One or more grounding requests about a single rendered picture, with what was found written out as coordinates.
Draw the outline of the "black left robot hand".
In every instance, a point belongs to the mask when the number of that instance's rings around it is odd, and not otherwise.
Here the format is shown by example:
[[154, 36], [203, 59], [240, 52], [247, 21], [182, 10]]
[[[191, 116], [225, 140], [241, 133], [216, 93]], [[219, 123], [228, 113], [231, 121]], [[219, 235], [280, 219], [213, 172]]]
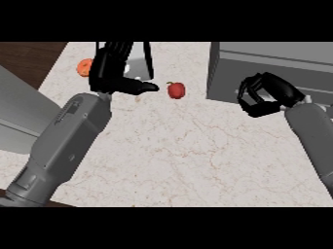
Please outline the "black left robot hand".
[[140, 95], [147, 91], [159, 91], [159, 86], [154, 83], [123, 76], [132, 46], [132, 42], [107, 42], [103, 47], [95, 47], [88, 71], [91, 91], [100, 93], [118, 91], [131, 95]]

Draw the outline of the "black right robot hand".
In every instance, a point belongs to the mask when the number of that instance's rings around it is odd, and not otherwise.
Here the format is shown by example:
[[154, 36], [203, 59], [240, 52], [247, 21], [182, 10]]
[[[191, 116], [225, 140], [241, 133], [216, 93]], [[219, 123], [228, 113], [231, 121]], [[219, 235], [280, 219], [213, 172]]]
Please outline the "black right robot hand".
[[[264, 89], [272, 101], [267, 101], [258, 95]], [[302, 100], [305, 95], [295, 86], [274, 74], [264, 72], [246, 77], [239, 87], [237, 101], [243, 111], [252, 118], [271, 115], [280, 111], [280, 107], [292, 108]]]

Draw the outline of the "red bell pepper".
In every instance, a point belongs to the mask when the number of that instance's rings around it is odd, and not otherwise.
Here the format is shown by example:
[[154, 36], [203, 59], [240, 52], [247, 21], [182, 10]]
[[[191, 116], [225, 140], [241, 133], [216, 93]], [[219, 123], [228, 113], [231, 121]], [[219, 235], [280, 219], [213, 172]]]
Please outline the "red bell pepper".
[[182, 83], [168, 82], [168, 95], [172, 99], [181, 99], [185, 96], [185, 86]]

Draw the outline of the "orange round fruit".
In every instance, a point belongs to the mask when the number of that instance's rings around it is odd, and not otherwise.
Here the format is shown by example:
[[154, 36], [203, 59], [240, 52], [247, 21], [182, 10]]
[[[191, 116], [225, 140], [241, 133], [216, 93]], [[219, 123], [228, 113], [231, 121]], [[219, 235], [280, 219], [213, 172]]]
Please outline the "orange round fruit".
[[84, 59], [84, 60], [78, 63], [78, 68], [76, 68], [76, 70], [78, 70], [78, 74], [79, 74], [82, 77], [87, 77], [87, 76], [88, 76], [91, 62], [92, 62], [92, 59], [91, 59], [91, 58], [87, 58], [87, 59]]

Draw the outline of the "grey drawer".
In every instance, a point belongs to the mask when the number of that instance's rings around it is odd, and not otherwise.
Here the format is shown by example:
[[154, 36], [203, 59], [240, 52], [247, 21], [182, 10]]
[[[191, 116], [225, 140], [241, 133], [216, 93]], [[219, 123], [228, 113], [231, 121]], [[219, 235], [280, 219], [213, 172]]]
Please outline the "grey drawer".
[[0, 150], [27, 154], [58, 105], [0, 65]]

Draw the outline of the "grey cup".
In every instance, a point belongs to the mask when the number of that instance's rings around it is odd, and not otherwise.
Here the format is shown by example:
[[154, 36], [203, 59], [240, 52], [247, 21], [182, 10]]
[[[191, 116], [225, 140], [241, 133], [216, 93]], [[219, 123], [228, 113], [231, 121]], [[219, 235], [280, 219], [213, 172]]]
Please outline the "grey cup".
[[134, 42], [126, 61], [125, 76], [141, 81], [153, 79], [150, 44], [147, 42]]

